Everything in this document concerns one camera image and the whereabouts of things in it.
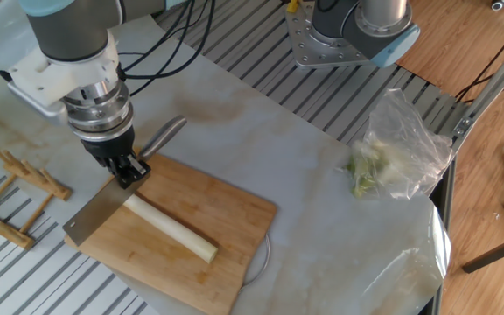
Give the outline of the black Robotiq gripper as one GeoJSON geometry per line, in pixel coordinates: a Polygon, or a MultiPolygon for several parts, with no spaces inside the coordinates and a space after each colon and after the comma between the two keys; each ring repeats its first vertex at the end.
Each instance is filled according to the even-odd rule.
{"type": "Polygon", "coordinates": [[[135,131],[130,127],[111,140],[103,142],[81,140],[81,143],[101,166],[108,168],[121,188],[127,188],[151,171],[144,161],[137,160],[134,155],[134,140],[135,131]]]}

